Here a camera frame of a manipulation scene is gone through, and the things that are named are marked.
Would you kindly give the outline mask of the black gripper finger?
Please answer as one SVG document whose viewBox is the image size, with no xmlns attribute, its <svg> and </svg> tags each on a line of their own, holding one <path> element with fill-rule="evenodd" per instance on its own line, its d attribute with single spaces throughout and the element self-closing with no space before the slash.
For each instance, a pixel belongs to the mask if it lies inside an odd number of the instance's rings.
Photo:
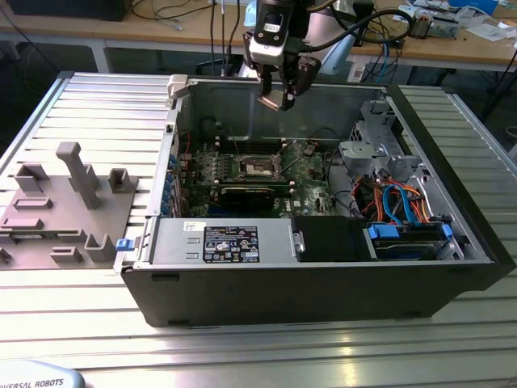
<svg viewBox="0 0 517 388">
<path fill-rule="evenodd" d="M 264 56 L 263 46 L 256 42 L 252 34 L 243 34 L 242 39 L 244 63 L 257 74 L 260 82 L 259 95 L 266 96 L 271 93 L 271 73 L 275 68 L 267 63 L 268 57 Z"/>
<path fill-rule="evenodd" d="M 283 84 L 280 110 L 292 108 L 296 97 L 304 94 L 313 84 L 322 63 L 315 57 L 302 56 L 294 61 L 284 60 L 280 67 L 280 79 Z"/>
</svg>

